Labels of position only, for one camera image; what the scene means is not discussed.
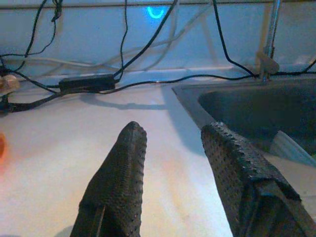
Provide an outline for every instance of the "glowing light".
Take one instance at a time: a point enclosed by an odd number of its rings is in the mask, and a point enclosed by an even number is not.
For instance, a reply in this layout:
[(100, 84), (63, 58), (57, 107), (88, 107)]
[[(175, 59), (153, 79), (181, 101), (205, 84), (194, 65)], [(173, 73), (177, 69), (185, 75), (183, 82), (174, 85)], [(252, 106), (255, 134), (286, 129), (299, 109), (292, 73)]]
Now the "glowing light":
[(152, 9), (150, 6), (147, 7), (147, 11), (148, 11), (150, 17), (151, 17), (151, 18), (154, 18), (154, 19), (160, 19), (160, 18), (163, 16), (163, 14), (164, 14), (164, 10), (163, 10), (163, 9), (160, 10), (160, 13), (159, 13), (159, 14), (155, 14), (155, 13), (153, 12), (153, 9)]

